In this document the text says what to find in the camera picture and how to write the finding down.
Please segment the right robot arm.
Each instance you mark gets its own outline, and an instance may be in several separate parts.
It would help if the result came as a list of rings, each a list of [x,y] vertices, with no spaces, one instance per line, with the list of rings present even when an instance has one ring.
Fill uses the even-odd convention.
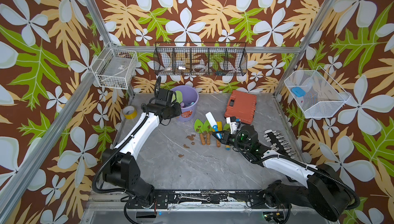
[[[275,170],[298,182],[294,186],[276,180],[264,189],[263,205],[269,208],[308,207],[326,220],[336,222],[345,210],[355,209],[361,203],[357,193],[339,178],[331,166],[294,159],[280,132],[264,132],[268,146],[259,142],[258,133],[252,125],[244,125],[236,132],[215,131],[213,136],[220,143],[234,147],[250,163]]]

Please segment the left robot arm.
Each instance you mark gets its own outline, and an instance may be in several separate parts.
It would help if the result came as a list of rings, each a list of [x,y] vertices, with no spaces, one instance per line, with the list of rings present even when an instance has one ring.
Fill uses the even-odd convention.
[[[124,192],[140,205],[149,207],[154,202],[153,185],[141,177],[137,156],[151,133],[163,120],[181,115],[181,106],[174,91],[157,87],[149,103],[141,105],[142,113],[128,135],[113,149],[102,154],[103,164],[92,181],[95,193]]]

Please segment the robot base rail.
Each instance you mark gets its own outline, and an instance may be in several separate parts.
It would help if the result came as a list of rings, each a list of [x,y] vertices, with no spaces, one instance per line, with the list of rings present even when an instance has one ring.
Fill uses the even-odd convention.
[[[93,194],[90,202],[126,204],[127,209],[175,210],[196,209],[267,209],[284,210],[287,203],[274,203],[263,190],[164,190],[153,192],[153,202],[147,204],[142,199],[122,193]]]

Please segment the lime trowel wooden handle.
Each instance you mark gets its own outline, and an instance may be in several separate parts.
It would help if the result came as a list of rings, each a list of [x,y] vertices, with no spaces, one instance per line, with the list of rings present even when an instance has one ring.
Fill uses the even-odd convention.
[[[183,94],[181,91],[175,91],[175,100],[178,103],[182,103],[183,102]]]

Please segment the green trowel wooden handle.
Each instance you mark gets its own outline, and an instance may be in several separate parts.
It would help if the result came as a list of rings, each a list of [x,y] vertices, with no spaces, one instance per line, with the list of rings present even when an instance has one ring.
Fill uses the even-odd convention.
[[[210,135],[212,133],[212,128],[208,120],[203,124],[203,134],[205,135],[205,142],[209,146],[211,144]]]
[[[202,145],[206,145],[204,138],[204,124],[200,119],[196,119],[194,124],[195,132],[199,134]]]

